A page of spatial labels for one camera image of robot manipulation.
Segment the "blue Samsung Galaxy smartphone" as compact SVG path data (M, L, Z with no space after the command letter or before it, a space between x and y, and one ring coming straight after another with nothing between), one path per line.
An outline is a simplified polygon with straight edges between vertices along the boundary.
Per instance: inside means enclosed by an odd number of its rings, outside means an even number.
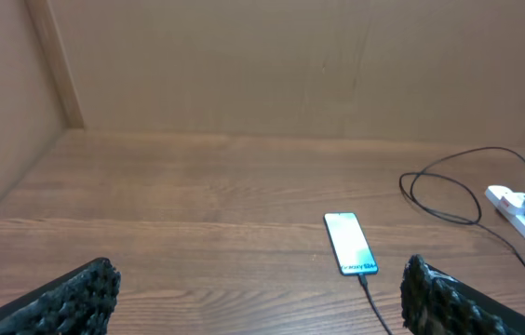
M355 213L326 213L324 222L342 275L376 275L379 272Z

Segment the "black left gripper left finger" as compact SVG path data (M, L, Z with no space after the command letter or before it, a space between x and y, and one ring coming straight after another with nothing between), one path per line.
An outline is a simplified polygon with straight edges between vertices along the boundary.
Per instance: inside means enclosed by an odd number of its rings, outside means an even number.
M0 307L0 335L105 334L121 274L97 258Z

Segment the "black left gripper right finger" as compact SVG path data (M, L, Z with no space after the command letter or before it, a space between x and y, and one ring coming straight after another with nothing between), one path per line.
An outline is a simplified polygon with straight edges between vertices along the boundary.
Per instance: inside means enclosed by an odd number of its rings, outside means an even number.
M414 335L525 335L522 315L416 254L408 260L401 290L403 326Z

